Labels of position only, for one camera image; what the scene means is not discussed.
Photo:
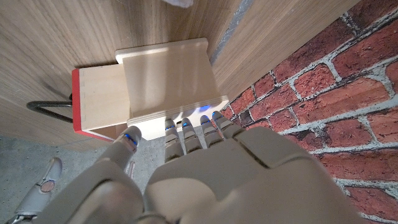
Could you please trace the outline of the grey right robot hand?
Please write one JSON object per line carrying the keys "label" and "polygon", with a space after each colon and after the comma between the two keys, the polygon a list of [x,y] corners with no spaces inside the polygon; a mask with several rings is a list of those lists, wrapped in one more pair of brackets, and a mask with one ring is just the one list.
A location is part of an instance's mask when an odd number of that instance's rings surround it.
{"label": "grey right robot hand", "polygon": [[56,181],[62,174],[62,161],[53,157],[41,177],[28,191],[16,208],[14,216],[6,221],[9,223],[32,223],[50,202]]}

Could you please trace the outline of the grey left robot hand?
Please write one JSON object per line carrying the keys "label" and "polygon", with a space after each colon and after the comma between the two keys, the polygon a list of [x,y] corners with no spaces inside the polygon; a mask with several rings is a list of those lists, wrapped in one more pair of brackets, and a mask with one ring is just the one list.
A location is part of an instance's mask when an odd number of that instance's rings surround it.
{"label": "grey left robot hand", "polygon": [[36,223],[362,223],[326,169],[267,128],[249,130],[219,112],[182,134],[165,122],[165,162],[144,191],[125,173],[141,140],[127,128],[75,178]]}

